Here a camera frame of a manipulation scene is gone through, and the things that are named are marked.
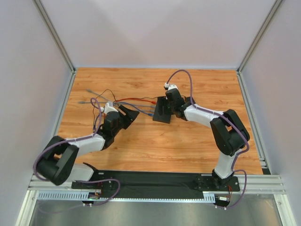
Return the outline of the black network switch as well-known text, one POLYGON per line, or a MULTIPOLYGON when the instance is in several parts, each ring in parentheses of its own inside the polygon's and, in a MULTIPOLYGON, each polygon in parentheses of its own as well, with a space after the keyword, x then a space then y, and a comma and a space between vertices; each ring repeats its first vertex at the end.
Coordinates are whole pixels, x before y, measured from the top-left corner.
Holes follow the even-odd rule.
POLYGON ((169 102, 166 97, 157 97, 157 103, 153 114, 153 121, 167 123, 171 121, 172 112, 169 108, 169 102))

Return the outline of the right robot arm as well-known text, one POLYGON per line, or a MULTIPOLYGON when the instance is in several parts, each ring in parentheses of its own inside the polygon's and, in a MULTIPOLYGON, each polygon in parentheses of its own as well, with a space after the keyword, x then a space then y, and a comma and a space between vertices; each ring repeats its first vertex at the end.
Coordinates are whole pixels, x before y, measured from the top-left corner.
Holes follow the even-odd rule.
POLYGON ((193 97, 183 98, 178 88, 174 87, 167 89, 164 96, 157 97, 153 120, 169 124, 172 115, 212 130, 221 152, 212 171, 212 182, 216 187, 229 182, 234 175, 238 156, 249 150, 250 135, 237 113, 232 109, 222 112, 203 108, 195 103, 193 97))

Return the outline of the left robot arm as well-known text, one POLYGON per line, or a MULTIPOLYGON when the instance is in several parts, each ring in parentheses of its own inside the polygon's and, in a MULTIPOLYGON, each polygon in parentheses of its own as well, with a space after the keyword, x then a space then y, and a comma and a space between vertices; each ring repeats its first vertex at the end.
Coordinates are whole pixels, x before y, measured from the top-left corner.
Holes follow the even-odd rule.
POLYGON ((35 176, 56 186, 63 184, 75 170, 77 156, 107 149, 116 135, 122 129, 127 129, 139 115, 138 111, 123 105, 116 109, 112 102, 101 107, 100 113, 104 113, 105 118, 92 134, 72 139, 52 137, 33 164, 35 176))

